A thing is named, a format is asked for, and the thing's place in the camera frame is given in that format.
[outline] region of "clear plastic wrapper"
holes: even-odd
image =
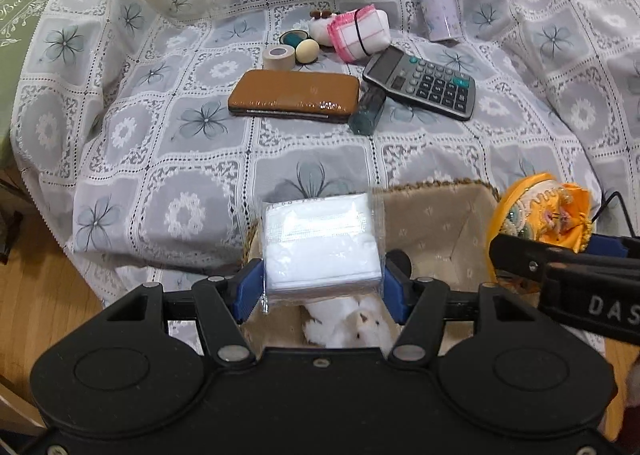
[[[265,307],[381,291],[383,207],[371,193],[266,206]]]

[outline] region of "wallet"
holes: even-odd
[[[359,89],[358,79],[347,74],[255,69],[240,78],[227,106],[234,115],[347,122]]]

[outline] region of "yellow ball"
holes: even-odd
[[[320,45],[315,40],[302,40],[296,47],[296,60],[298,63],[312,63],[320,55]]]

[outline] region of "tape roll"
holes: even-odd
[[[291,70],[296,65],[296,50],[291,45],[267,45],[262,52],[266,70]]]

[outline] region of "black cable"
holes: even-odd
[[[363,9],[363,7],[356,9],[356,12],[353,13],[353,22],[356,25],[356,34],[358,35],[358,41],[360,42],[360,46],[362,47],[362,51],[367,55],[367,56],[371,56],[371,54],[369,54],[367,52],[367,49],[364,48],[364,42],[362,41],[362,37],[360,36],[360,28],[358,27],[358,13]]]
[[[611,201],[617,198],[620,201],[620,207],[622,207],[622,212],[625,215],[625,220],[626,220],[626,226],[629,228],[629,233],[631,234],[632,238],[636,238],[636,232],[634,231],[634,226],[631,223],[631,218],[629,217],[629,213],[626,210],[626,205],[625,205],[625,201],[622,198],[622,195],[620,194],[619,191],[614,191],[612,194],[609,195],[609,198],[607,200],[605,200],[604,204],[600,206],[600,209],[598,209],[598,211],[596,212],[595,215],[593,215],[593,222],[595,222],[598,217],[600,215],[602,215],[602,212],[607,209],[607,207],[609,206],[609,204],[611,203]]]

